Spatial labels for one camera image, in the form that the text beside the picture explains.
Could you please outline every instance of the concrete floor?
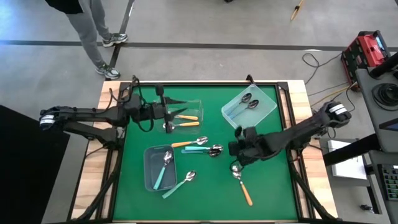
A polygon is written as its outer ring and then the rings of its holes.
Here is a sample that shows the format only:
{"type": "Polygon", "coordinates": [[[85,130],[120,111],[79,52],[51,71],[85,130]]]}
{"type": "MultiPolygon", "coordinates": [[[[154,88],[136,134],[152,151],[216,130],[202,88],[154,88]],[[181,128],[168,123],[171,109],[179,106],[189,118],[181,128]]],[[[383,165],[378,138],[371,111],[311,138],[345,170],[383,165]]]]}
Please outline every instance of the concrete floor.
{"type": "MultiPolygon", "coordinates": [[[[120,29],[128,0],[103,0],[111,31],[120,29]]],[[[379,29],[389,47],[398,47],[398,6],[394,0],[307,0],[289,22],[298,0],[136,0],[126,32],[130,42],[347,46],[361,30],[379,29]]],[[[43,0],[0,0],[1,40],[77,42],[61,12],[43,0]]],[[[111,60],[113,49],[100,48],[111,60]]],[[[313,68],[298,50],[142,49],[123,47],[116,68],[122,80],[307,80],[313,68]]],[[[312,52],[320,62],[339,52],[312,52]]],[[[0,104],[37,119],[55,105],[94,107],[104,81],[81,47],[0,45],[0,104]]],[[[346,82],[339,60],[320,68],[308,93],[346,82]]],[[[310,97],[314,103],[333,90],[310,97]]],[[[362,96],[350,92],[356,106],[338,138],[362,138],[374,132],[362,96]]],[[[348,108],[345,95],[337,100],[348,108]]],[[[61,222],[67,212],[87,141],[72,136],[43,222],[61,222]]],[[[361,211],[368,203],[364,187],[331,181],[339,217],[356,222],[389,223],[388,217],[361,211]]]]}

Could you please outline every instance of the red device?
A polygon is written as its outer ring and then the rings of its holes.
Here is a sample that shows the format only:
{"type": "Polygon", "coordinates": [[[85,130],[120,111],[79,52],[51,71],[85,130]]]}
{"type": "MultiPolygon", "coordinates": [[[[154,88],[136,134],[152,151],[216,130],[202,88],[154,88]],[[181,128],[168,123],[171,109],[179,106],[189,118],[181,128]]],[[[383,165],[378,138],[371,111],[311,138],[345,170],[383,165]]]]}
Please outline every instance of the red device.
{"type": "MultiPolygon", "coordinates": [[[[361,31],[355,40],[341,54],[344,70],[348,82],[352,85],[356,82],[355,71],[359,68],[377,67],[391,55],[380,31],[361,31]]],[[[359,91],[358,84],[351,88],[359,91]]]]}

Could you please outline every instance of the sneaker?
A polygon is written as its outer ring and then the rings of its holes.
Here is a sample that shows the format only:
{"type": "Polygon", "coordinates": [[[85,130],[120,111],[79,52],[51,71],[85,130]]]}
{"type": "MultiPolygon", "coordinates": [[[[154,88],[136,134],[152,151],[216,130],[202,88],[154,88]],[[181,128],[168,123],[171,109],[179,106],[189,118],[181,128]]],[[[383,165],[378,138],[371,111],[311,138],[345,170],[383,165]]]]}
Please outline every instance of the sneaker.
{"type": "Polygon", "coordinates": [[[127,40],[127,34],[111,34],[109,40],[102,40],[104,47],[112,47],[114,44],[120,44],[127,40]]]}
{"type": "Polygon", "coordinates": [[[117,71],[115,68],[110,67],[106,63],[104,63],[100,67],[96,67],[95,71],[98,74],[104,75],[106,78],[110,78],[112,80],[118,79],[120,77],[120,72],[117,71]]]}

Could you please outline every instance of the transparent bin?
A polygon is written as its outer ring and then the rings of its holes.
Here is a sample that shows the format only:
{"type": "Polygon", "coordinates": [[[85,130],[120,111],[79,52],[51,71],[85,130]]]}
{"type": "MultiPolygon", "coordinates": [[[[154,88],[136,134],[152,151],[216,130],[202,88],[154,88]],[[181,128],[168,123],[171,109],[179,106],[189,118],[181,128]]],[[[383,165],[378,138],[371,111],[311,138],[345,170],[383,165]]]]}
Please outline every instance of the transparent bin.
{"type": "Polygon", "coordinates": [[[260,123],[260,121],[269,115],[269,113],[271,113],[275,108],[276,103],[255,84],[252,84],[238,96],[233,98],[229,103],[224,105],[221,109],[221,113],[225,120],[227,120],[234,129],[238,126],[248,128],[260,123]],[[243,103],[242,97],[247,93],[252,95],[251,99],[248,102],[243,103]],[[248,107],[249,102],[253,100],[258,100],[258,105],[253,109],[245,109],[248,107]]]}
{"type": "MultiPolygon", "coordinates": [[[[174,112],[183,108],[188,108],[176,115],[171,121],[176,127],[169,134],[199,134],[203,122],[203,103],[201,100],[188,100],[186,103],[170,105],[167,109],[174,112]]],[[[156,129],[165,133],[164,120],[159,119],[155,122],[156,129]]]]}

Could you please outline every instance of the person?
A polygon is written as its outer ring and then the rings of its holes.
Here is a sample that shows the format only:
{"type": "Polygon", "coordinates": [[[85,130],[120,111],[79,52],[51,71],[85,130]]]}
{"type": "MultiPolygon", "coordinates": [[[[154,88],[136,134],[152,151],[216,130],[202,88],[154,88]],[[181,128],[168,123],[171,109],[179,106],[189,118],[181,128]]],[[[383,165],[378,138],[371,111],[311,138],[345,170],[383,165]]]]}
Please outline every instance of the person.
{"type": "Polygon", "coordinates": [[[104,47],[111,47],[127,41],[126,34],[110,33],[105,25],[105,11],[101,0],[45,0],[47,4],[64,12],[70,24],[77,31],[81,44],[100,75],[112,80],[120,77],[120,72],[103,60],[97,47],[97,33],[102,36],[104,47]]]}

